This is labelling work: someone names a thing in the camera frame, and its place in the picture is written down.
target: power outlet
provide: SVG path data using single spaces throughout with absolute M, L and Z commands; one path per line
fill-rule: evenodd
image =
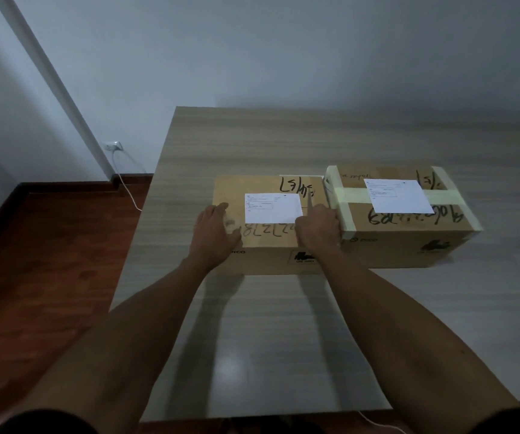
M 123 150 L 123 145 L 121 142 L 108 142 L 104 143 L 105 150 L 113 151 L 113 150 Z

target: white cable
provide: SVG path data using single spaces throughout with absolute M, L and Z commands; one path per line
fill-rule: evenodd
M 121 181 L 121 184 L 123 184 L 123 187 L 125 187 L 125 190 L 127 190 L 127 193 L 129 193 L 129 196 L 130 198 L 132 199 L 133 201 L 133 205 L 135 205 L 135 208 L 137 208 L 139 211 L 141 211 L 141 209 L 137 206 L 137 204 L 135 203 L 135 199 L 133 199 L 133 195 L 132 195 L 132 192 L 129 191 L 129 189 L 127 188 L 127 186 L 125 185 L 125 183 L 123 182 L 123 178 L 121 178 L 121 174 L 119 173 L 119 171 L 117 170 L 117 165 L 115 164 L 115 149 L 113 151 L 111 151 L 111 160 L 113 161 L 113 168 L 115 169 L 115 173 L 118 174 L 119 176 L 119 181 Z
M 363 416 L 363 418 L 371 423 L 372 425 L 375 425 L 375 426 L 380 426 L 381 428 L 392 428 L 392 429 L 396 429 L 398 430 L 399 432 L 402 432 L 402 434 L 407 434 L 405 431 L 403 431 L 401 428 L 399 428 L 398 426 L 393 426 L 393 425 L 383 425 L 382 423 L 377 423 L 377 422 L 373 422 L 371 419 L 369 419 L 367 416 L 365 416 L 363 413 L 361 413 L 360 411 L 357 411 L 358 414 L 360 414 L 361 416 Z

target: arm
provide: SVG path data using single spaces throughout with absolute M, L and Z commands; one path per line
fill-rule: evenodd
M 423 433 L 466 433 L 519 402 L 436 316 L 339 247 L 336 212 L 317 205 L 296 220 L 358 346 L 393 408 Z
M 133 433 L 198 287 L 240 240 L 240 231 L 224 230 L 226 207 L 201 212 L 179 267 L 91 328 L 18 410 L 55 408 L 81 417 L 99 434 Z

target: table top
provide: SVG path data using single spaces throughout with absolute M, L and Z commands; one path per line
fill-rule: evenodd
M 216 175 L 323 175 L 358 161 L 438 165 L 456 182 L 485 232 L 433 268 L 375 272 L 443 320 L 520 399 L 517 127 L 177 108 L 112 308 L 180 263 Z M 388 407 L 322 276 L 210 275 L 142 420 Z

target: cardboard box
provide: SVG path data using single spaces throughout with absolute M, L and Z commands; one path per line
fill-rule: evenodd
M 219 176 L 215 180 L 213 204 L 228 203 L 226 230 L 242 232 L 242 244 L 217 272 L 220 274 L 317 274 L 319 264 L 306 249 L 298 246 L 294 224 L 247 224 L 244 196 L 246 193 L 297 193 L 303 214 L 312 202 L 328 207 L 320 176 Z
M 416 180 L 433 212 L 376 213 L 367 178 Z M 324 185 L 341 221 L 343 249 L 369 268 L 428 267 L 482 231 L 440 167 L 329 166 Z

